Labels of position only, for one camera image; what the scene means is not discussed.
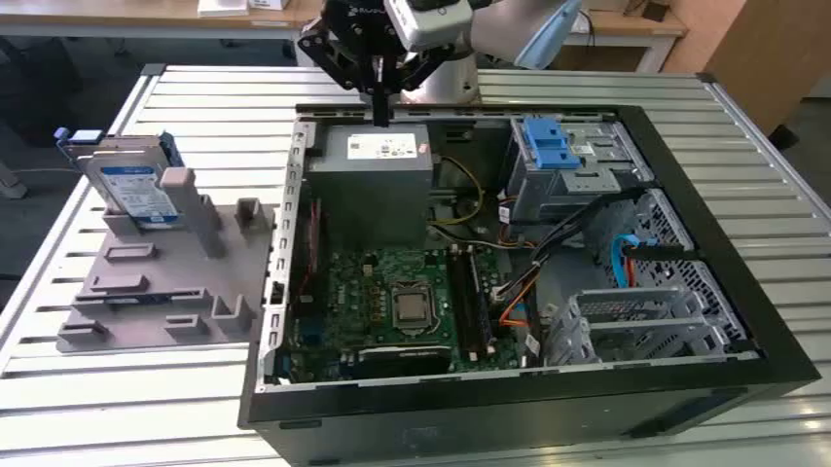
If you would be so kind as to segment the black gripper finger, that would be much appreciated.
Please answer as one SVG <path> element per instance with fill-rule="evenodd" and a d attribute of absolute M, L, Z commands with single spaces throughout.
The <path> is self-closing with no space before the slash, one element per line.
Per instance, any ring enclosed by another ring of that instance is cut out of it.
<path fill-rule="evenodd" d="M 456 51 L 456 46 L 447 44 L 416 53 L 415 57 L 399 61 L 400 56 L 382 56 L 382 126 L 390 126 L 392 116 L 391 96 L 403 90 L 415 90 L 444 61 Z"/>
<path fill-rule="evenodd" d="M 382 68 L 379 55 L 354 54 L 318 17 L 303 29 L 298 45 L 344 90 L 356 90 L 371 104 L 372 124 L 382 126 Z"/>

